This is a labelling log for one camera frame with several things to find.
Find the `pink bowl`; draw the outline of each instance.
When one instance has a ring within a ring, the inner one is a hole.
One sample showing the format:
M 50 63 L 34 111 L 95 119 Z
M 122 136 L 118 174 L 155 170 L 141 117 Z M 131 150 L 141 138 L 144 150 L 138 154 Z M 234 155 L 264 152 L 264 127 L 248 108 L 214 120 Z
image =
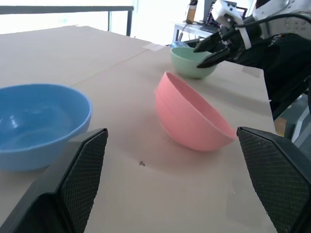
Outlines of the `pink bowl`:
M 221 114 L 184 80 L 165 72 L 155 95 L 158 116 L 178 143 L 198 151 L 217 150 L 237 136 Z

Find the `railing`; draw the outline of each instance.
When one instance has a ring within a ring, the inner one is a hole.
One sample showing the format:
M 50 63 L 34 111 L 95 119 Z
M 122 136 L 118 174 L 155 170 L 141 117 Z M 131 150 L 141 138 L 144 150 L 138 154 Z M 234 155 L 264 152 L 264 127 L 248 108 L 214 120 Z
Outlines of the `railing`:
M 110 31 L 111 13 L 114 11 L 127 11 L 126 35 L 130 36 L 133 10 L 133 6 L 0 6 L 0 15 L 108 12 L 108 31 Z

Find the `beige tabletop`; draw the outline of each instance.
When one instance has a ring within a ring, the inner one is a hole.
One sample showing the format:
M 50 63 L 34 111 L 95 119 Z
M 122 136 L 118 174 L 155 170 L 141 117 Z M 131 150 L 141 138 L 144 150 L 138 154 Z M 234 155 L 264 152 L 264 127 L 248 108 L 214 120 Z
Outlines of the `beige tabletop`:
M 276 233 L 238 141 L 198 153 L 163 132 L 154 90 L 174 69 L 169 48 L 148 44 L 88 27 L 0 36 L 0 86 L 73 86 L 92 102 L 89 129 L 108 128 L 86 233 Z M 275 131 L 262 70 L 223 62 L 204 81 L 187 82 L 234 128 Z M 42 172 L 0 171 L 0 224 Z

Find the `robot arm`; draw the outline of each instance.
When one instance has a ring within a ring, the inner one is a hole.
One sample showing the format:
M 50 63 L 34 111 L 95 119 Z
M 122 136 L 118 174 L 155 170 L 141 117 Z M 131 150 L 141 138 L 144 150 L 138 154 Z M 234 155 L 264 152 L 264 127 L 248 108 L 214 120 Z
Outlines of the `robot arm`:
M 259 38 L 294 33 L 311 39 L 311 0 L 270 0 L 245 20 L 242 20 L 235 7 L 217 0 L 212 15 L 222 27 L 200 42 L 194 52 L 208 51 L 219 43 L 225 48 L 208 56 L 198 68 L 210 67 L 232 58 L 242 48 L 251 48 Z

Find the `bottle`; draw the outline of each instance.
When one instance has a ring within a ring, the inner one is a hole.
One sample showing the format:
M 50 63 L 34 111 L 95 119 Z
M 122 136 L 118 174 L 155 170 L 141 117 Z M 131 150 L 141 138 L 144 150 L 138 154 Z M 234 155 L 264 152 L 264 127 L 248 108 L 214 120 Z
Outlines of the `bottle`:
M 197 4 L 198 4 L 198 0 L 191 0 L 189 4 L 189 10 L 187 14 L 186 23 L 193 24 Z

